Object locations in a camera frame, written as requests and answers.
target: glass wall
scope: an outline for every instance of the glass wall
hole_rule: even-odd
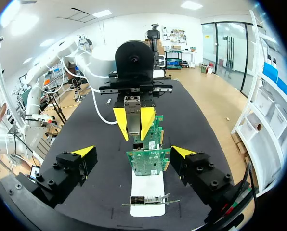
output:
[[[216,27],[215,24],[202,25],[203,33],[203,64],[213,64],[213,72],[215,72],[215,60],[217,52]]]
[[[255,51],[253,30],[254,26],[240,22],[202,25],[203,63],[206,65],[213,63],[213,72],[245,96],[248,96],[253,80]],[[258,30],[264,33],[261,27],[258,27]],[[260,59],[263,60],[266,56],[266,47],[260,52]]]
[[[241,23],[217,23],[218,49],[216,74],[241,90],[246,64],[246,29]]]
[[[248,64],[247,64],[247,71],[245,75],[245,81],[244,81],[243,89],[241,90],[241,92],[248,97],[250,86],[251,86],[251,83],[254,77],[253,69],[255,65],[254,63],[255,53],[254,52],[256,50],[256,47],[255,47],[256,40],[255,40],[255,33],[254,33],[255,27],[252,25],[246,25],[246,27],[248,30]],[[258,31],[265,34],[263,28],[258,27]],[[264,57],[267,56],[267,46],[264,41],[263,41],[263,50],[261,47],[259,51],[260,51],[259,63],[262,64],[264,61]]]

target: black table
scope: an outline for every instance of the black table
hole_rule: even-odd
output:
[[[204,151],[211,162],[225,173],[231,173],[218,140],[201,110],[180,82],[164,81],[173,85],[173,92],[155,99],[158,115],[164,115],[160,125],[164,129],[163,148],[175,145],[192,151]],[[111,105],[106,105],[112,98]],[[114,121],[113,102],[116,95],[96,94],[101,114]],[[160,217],[137,218],[130,215],[132,169],[126,151],[132,141],[125,141],[118,125],[100,120],[93,105],[92,94],[81,102],[63,126],[48,152],[40,172],[52,166],[62,151],[75,151],[95,145],[98,163],[82,187],[76,187],[63,205],[55,209],[86,223],[112,228],[155,228],[166,231],[188,231],[204,224],[210,207],[201,202],[188,185],[184,187],[173,167],[164,172],[165,194],[179,203],[166,206]]]

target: bottle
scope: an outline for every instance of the bottle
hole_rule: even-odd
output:
[[[267,63],[270,64],[270,65],[272,65],[272,59],[271,59],[271,56],[270,56],[270,55],[268,55]]]
[[[275,58],[273,58],[273,63],[272,63],[272,67],[274,67],[275,69],[276,69],[276,59]]]

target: circuit board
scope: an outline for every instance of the circuit board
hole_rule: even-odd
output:
[[[158,145],[161,147],[164,136],[163,128],[158,126],[161,121],[163,121],[163,115],[156,115],[155,120],[144,140],[141,141],[140,136],[134,136],[134,143],[143,143],[144,150],[157,149]]]
[[[136,176],[158,175],[160,171],[166,171],[170,148],[158,150],[144,150],[127,152],[130,164]]]

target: screw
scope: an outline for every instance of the screw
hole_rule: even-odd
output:
[[[58,165],[57,163],[53,163],[53,164],[52,164],[52,167],[53,167],[54,169],[58,169],[58,168],[59,168],[59,165]]]
[[[16,184],[15,188],[19,190],[19,189],[22,188],[22,185],[21,184]]]
[[[224,181],[225,181],[225,182],[230,182],[230,181],[231,181],[231,175],[230,175],[230,174],[226,174],[226,175],[224,176]]]
[[[210,163],[210,164],[209,164],[209,168],[210,168],[210,169],[214,169],[214,164],[213,164],[213,163]]]
[[[40,182],[43,182],[43,181],[44,181],[44,178],[43,178],[43,176],[42,176],[40,173],[37,173],[37,174],[36,174],[36,178],[37,178],[37,180],[40,181]]]
[[[210,187],[211,187],[212,189],[216,189],[217,186],[219,186],[219,183],[217,182],[217,180],[211,181]]]
[[[68,172],[70,171],[70,168],[69,168],[68,166],[65,166],[65,167],[63,168],[63,171],[66,172],[66,173],[68,173]]]
[[[56,183],[55,183],[54,180],[49,180],[49,181],[47,182],[47,184],[48,184],[48,186],[49,186],[51,189],[53,189],[53,188],[56,186]]]
[[[198,173],[202,173],[202,171],[203,171],[203,167],[200,167],[200,166],[199,166],[199,167],[197,167],[197,168],[196,168],[196,171],[197,171]]]

